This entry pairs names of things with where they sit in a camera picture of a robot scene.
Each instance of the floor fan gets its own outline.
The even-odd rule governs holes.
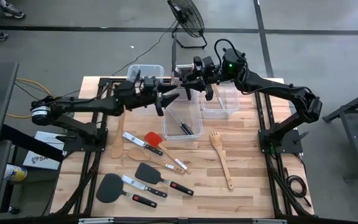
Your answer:
[[[179,40],[176,40],[180,47],[185,49],[204,49],[208,44],[204,37],[204,22],[194,3],[191,0],[168,0],[168,5],[178,21],[172,31],[172,38],[175,37],[174,33],[180,25],[191,37],[202,37],[204,40],[204,45],[201,46],[184,46]]]

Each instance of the spatula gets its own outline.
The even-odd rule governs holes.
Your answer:
[[[163,182],[165,184],[168,184],[171,188],[177,189],[185,194],[193,195],[194,191],[188,189],[187,187],[180,185],[174,181],[171,180],[165,180],[161,178],[161,173],[154,169],[153,167],[150,167],[149,165],[145,163],[141,163],[139,167],[136,170],[135,177],[139,180],[146,181],[150,184],[157,184],[158,182]]]
[[[171,164],[167,164],[165,161],[161,160],[161,159],[156,159],[151,157],[149,154],[147,154],[145,151],[141,150],[141,149],[136,149],[136,148],[132,148],[129,150],[128,152],[128,156],[134,160],[137,161],[150,161],[150,162],[154,162],[158,165],[164,166],[168,169],[171,169],[175,172],[184,174],[185,170],[177,167],[175,165],[171,165]]]
[[[124,152],[124,143],[122,142],[122,129],[124,129],[125,111],[118,119],[119,122],[117,128],[117,135],[114,138],[114,142],[111,146],[110,157],[113,159],[120,158],[122,156],[122,153]]]
[[[153,208],[157,207],[157,203],[147,198],[143,198],[140,195],[125,192],[123,188],[124,183],[120,176],[117,174],[106,174],[100,183],[99,189],[96,193],[96,198],[103,203],[110,203],[116,201],[120,195],[125,195],[136,202]]]
[[[224,176],[226,177],[226,181],[227,181],[227,186],[229,186],[229,189],[234,189],[233,181],[231,180],[229,169],[227,168],[226,160],[224,158],[224,154],[222,150],[221,134],[217,131],[213,131],[211,134],[209,134],[209,140],[211,141],[211,144],[215,148],[216,152],[218,152],[219,158],[221,159]]]
[[[179,164],[179,166],[181,166],[182,168],[184,168],[186,170],[187,173],[191,173],[191,171],[189,170],[189,168],[187,168],[186,165],[184,165],[179,159],[177,159],[174,155],[172,155],[171,152],[169,152],[169,150],[162,144],[162,138],[154,133],[154,132],[149,132],[146,134],[146,136],[144,136],[144,139],[152,146],[152,147],[159,147],[160,149],[162,149],[171,159],[173,159],[177,164]]]

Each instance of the red spatula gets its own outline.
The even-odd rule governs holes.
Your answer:
[[[184,168],[186,170],[187,173],[191,173],[191,171],[189,170],[189,168],[187,168],[186,165],[184,165],[179,159],[177,159],[175,156],[173,156],[169,150],[162,144],[162,138],[158,135],[155,134],[154,132],[149,132],[146,134],[146,136],[144,136],[144,139],[153,147],[159,147],[160,149],[162,149],[171,159],[173,159],[179,166],[181,166],[182,168]]]

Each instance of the fan grille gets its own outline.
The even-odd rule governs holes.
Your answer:
[[[203,18],[191,0],[168,0],[168,4],[178,23],[190,36],[201,37],[203,35]]]

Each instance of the black spatula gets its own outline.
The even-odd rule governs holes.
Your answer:
[[[161,173],[158,170],[154,169],[153,167],[150,167],[143,162],[140,163],[139,167],[137,168],[135,177],[150,184],[157,184],[158,182],[163,182],[168,184],[171,188],[177,189],[185,194],[194,194],[194,191],[186,188],[185,186],[182,186],[174,181],[165,180],[161,178]]]
[[[117,174],[106,174],[100,183],[98,192],[96,193],[96,198],[103,203],[110,203],[117,200],[120,195],[125,195],[126,197],[129,197],[136,202],[148,205],[153,208],[157,207],[157,203],[143,198],[140,195],[125,192],[123,188],[124,183],[120,176]]]

